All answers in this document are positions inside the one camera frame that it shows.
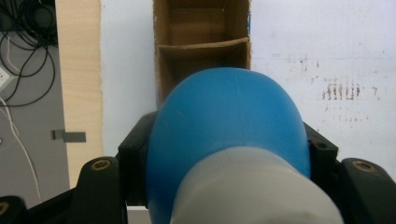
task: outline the screw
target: screw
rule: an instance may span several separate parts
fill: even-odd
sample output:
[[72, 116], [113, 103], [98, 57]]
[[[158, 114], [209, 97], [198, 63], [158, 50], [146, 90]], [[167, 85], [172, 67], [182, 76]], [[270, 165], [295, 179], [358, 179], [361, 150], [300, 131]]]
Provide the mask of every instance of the screw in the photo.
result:
[[110, 160], [99, 160], [93, 163], [91, 169], [94, 171], [101, 171], [107, 169], [111, 164]]
[[356, 168], [358, 168], [359, 170], [363, 171], [363, 172], [367, 172], [367, 173], [371, 173], [375, 171], [374, 166], [372, 166], [371, 164], [364, 162], [364, 161], [353, 161], [352, 162]]
[[0, 202], [0, 216], [2, 216], [9, 208], [9, 203]]

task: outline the white cable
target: white cable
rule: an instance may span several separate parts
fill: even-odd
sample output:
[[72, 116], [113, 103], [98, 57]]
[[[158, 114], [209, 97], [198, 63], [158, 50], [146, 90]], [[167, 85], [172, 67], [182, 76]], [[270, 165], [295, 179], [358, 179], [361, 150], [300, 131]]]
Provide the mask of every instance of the white cable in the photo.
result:
[[15, 66], [15, 65], [11, 62], [11, 60], [9, 59], [9, 39], [10, 39], [10, 37], [7, 36], [7, 39], [8, 39], [8, 44], [7, 44], [7, 61], [8, 61], [8, 63], [9, 63], [15, 70], [17, 70], [18, 72], [20, 72], [21, 70], [20, 70], [19, 68], [17, 68], [17, 66]]
[[18, 135], [17, 135], [17, 132], [18, 132], [18, 131], [16, 131], [16, 129], [14, 129], [16, 126], [15, 126], [15, 124], [14, 124], [13, 121], [12, 121], [12, 117], [11, 117], [11, 114], [9, 113], [9, 109], [8, 109], [8, 107], [7, 107], [6, 102], [5, 102], [5, 101], [3, 100], [3, 98], [1, 98], [1, 97], [0, 97], [0, 101], [1, 101], [1, 103], [3, 103], [3, 105], [4, 105], [5, 108], [6, 108], [7, 115], [8, 115], [8, 120], [9, 120], [9, 126], [11, 127], [12, 134], [14, 134], [15, 139], [17, 139], [18, 143], [21, 145], [21, 148], [23, 149], [23, 152], [24, 152], [24, 154], [25, 154], [25, 156], [26, 156], [26, 159], [27, 159], [27, 161], [29, 162], [29, 166], [30, 166], [30, 169], [31, 169], [31, 171], [32, 171], [33, 178], [34, 178], [34, 180], [35, 180], [35, 189], [36, 189], [36, 191], [37, 191], [37, 197], [38, 197], [39, 202], [42, 203], [41, 193], [40, 193], [40, 188], [39, 188], [39, 186], [38, 186], [38, 179], [37, 179], [35, 167], [34, 167], [33, 164], [32, 164], [32, 160], [31, 160], [31, 158], [30, 158], [30, 156], [29, 156], [29, 154], [28, 154], [28, 152], [27, 152], [25, 146], [23, 145], [21, 139], [20, 139], [20, 138], [18, 137]]

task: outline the black cable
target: black cable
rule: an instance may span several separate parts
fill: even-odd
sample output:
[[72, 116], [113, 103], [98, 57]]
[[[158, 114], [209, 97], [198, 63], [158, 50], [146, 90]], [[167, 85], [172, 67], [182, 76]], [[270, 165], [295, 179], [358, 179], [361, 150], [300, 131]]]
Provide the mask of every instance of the black cable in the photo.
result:
[[[42, 25], [37, 23], [37, 13], [38, 11], [45, 12], [50, 15], [49, 22], [47, 25]], [[6, 15], [11, 21], [11, 27], [7, 31], [2, 31], [3, 37], [0, 40], [0, 48], [2, 48], [6, 36], [10, 30], [15, 33], [15, 35], [26, 45], [27, 47], [17, 44], [14, 41], [8, 40], [8, 44], [12, 44], [19, 49], [23, 49], [25, 51], [31, 51], [29, 57], [23, 63], [21, 70], [19, 73], [15, 73], [12, 69], [7, 66], [7, 63], [3, 59], [3, 55], [0, 51], [0, 62], [3, 66], [10, 72], [12, 75], [18, 77], [17, 83], [14, 87], [12, 93], [7, 97], [5, 101], [9, 101], [13, 98], [17, 91], [20, 88], [20, 83], [22, 78], [32, 77], [38, 75], [45, 64], [47, 63], [47, 59], [49, 58], [51, 66], [52, 66], [52, 78], [49, 84], [49, 87], [42, 93], [39, 97], [35, 98], [33, 101], [22, 103], [22, 104], [7, 104], [8, 107], [17, 107], [17, 106], [25, 106], [31, 105], [43, 97], [45, 97], [51, 90], [53, 83], [56, 77], [56, 70], [53, 58], [49, 52], [49, 46], [53, 46], [55, 48], [58, 47], [58, 36], [57, 36], [57, 27], [56, 27], [56, 15], [55, 15], [55, 3], [54, 0], [3, 0], [0, 2], [0, 13]], [[32, 73], [24, 74], [25, 66], [28, 64], [33, 56], [37, 53], [39, 49], [45, 50], [45, 57], [43, 59], [42, 64]]]
[[[41, 100], [42, 98], [44, 98], [44, 97], [50, 92], [50, 90], [52, 89], [52, 86], [53, 86], [53, 84], [54, 84], [54, 82], [55, 82], [56, 71], [55, 71], [55, 63], [54, 63], [54, 61], [53, 61], [53, 59], [52, 59], [52, 56], [50, 55], [50, 52], [49, 52], [48, 49], [46, 49], [46, 54], [48, 54], [49, 60], [50, 60], [50, 62], [51, 62], [51, 66], [52, 66], [52, 79], [51, 79], [51, 82], [50, 82], [50, 84], [49, 84], [47, 90], [46, 90], [44, 93], [42, 93], [39, 97], [37, 97], [36, 99], [34, 99], [33, 101], [30, 101], [30, 102], [28, 102], [28, 103], [23, 103], [23, 104], [18, 104], [18, 105], [10, 105], [10, 104], [7, 104], [7, 105], [0, 105], [0, 106], [21, 107], [21, 106], [31, 105], [31, 104], [34, 104], [35, 102]], [[18, 88], [18, 85], [19, 85], [20, 80], [21, 80], [21, 77], [18, 77], [17, 87], [16, 87], [15, 89]]]

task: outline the brown marks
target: brown marks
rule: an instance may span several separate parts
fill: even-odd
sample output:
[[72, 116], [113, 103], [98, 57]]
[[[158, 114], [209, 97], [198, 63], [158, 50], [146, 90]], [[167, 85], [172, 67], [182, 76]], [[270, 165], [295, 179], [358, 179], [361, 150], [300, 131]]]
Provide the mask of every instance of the brown marks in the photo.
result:
[[322, 100], [358, 100], [361, 95], [361, 86], [355, 82], [338, 83], [337, 79], [326, 79], [327, 88], [322, 92]]

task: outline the stain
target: stain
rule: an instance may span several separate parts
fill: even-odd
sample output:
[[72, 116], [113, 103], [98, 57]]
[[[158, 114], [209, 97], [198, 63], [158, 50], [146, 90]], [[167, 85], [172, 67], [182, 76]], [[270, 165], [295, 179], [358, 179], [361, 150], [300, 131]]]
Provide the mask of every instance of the stain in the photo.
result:
[[373, 87], [373, 90], [374, 90], [374, 95], [376, 95], [376, 92], [378, 91], [378, 88], [377, 87]]
[[340, 100], [343, 100], [343, 84], [338, 87], [338, 93], [340, 94]]
[[329, 84], [327, 86], [327, 94], [329, 95], [329, 99], [328, 100], [331, 100], [332, 99], [332, 84]]
[[314, 84], [315, 80], [318, 79], [318, 76], [311, 78], [311, 85]]
[[337, 79], [326, 79], [324, 81], [327, 82], [327, 88], [322, 92], [322, 99], [325, 100], [358, 100], [361, 95], [363, 87], [359, 83], [355, 82], [347, 82], [345, 84], [337, 83]]
[[332, 92], [334, 94], [334, 100], [337, 100], [337, 86], [336, 86], [336, 84], [332, 85]]
[[359, 97], [359, 94], [361, 93], [361, 87], [358, 84], [358, 87], [356, 88], [356, 96]]
[[348, 93], [349, 93], [349, 91], [348, 91], [348, 89], [346, 89], [346, 99], [347, 100], [354, 100], [355, 99], [354, 98], [355, 97], [355, 85], [353, 84], [353, 82], [352, 82], [352, 85], [350, 87], [350, 94], [348, 94]]

